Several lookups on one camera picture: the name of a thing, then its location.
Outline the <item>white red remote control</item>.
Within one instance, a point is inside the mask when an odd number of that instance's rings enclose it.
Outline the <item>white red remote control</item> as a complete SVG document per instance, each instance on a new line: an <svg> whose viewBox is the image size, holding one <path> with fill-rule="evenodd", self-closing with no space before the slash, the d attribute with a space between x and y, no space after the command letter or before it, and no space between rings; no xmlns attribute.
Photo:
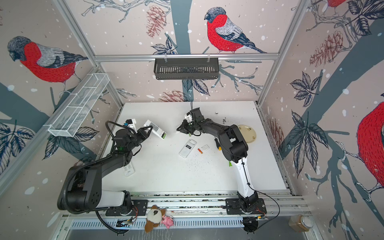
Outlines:
<svg viewBox="0 0 384 240"><path fill-rule="evenodd" d="M179 152L179 156L186 159L188 155L192 152L193 148L196 146L197 142L194 140L188 140L187 143L183 146Z"/></svg>

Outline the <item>black yellow screwdriver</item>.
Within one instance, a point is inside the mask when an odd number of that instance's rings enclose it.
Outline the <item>black yellow screwdriver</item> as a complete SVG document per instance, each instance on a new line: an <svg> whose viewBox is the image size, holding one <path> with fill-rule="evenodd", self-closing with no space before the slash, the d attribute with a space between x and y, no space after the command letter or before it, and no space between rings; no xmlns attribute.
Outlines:
<svg viewBox="0 0 384 240"><path fill-rule="evenodd" d="M221 144L220 144L220 142L219 142L219 140L218 140L217 138L215 138L215 143L216 143L217 149L218 149L219 151L221 151L221 150L222 150L222 148L221 148Z"/></svg>

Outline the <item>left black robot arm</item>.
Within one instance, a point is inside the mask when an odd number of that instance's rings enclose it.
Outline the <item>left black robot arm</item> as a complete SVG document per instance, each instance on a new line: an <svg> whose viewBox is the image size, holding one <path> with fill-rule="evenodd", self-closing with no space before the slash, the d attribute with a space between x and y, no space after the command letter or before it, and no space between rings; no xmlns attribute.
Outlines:
<svg viewBox="0 0 384 240"><path fill-rule="evenodd" d="M131 162L136 155L133 149L142 147L153 127L134 130L127 125L106 121L106 128L113 140L110 153L105 158L69 169L57 201L59 210L74 215L116 208L127 213L132 210L130 193L103 190L102 179Z"/></svg>

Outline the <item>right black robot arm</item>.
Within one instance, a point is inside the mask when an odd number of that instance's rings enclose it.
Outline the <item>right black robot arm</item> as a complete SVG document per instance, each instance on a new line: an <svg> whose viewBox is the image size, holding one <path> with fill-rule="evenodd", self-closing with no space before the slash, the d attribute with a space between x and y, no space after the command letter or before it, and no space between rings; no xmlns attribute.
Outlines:
<svg viewBox="0 0 384 240"><path fill-rule="evenodd" d="M236 169L240 210L244 213L253 212L259 196L249 179L247 165L249 147L239 127L215 123L211 119L204 118L200 109L195 108L186 113L185 119L177 131L187 135L194 135L198 131L202 134L212 135L218 140L224 157L233 162Z"/></svg>

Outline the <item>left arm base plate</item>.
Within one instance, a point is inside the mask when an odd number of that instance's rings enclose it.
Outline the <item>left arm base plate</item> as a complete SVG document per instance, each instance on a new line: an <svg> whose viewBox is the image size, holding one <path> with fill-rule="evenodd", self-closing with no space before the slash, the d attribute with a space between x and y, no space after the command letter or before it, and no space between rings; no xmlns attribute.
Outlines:
<svg viewBox="0 0 384 240"><path fill-rule="evenodd" d="M148 200L131 200L119 207L111 207L106 210L107 217L145 216L148 208Z"/></svg>

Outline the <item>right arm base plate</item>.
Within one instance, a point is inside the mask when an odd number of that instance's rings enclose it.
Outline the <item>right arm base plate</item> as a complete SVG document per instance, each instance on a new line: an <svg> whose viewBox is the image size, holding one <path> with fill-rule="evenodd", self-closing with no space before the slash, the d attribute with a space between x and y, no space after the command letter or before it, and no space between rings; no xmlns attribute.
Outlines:
<svg viewBox="0 0 384 240"><path fill-rule="evenodd" d="M263 199L247 203L240 199L225 199L227 215L266 215L267 209Z"/></svg>

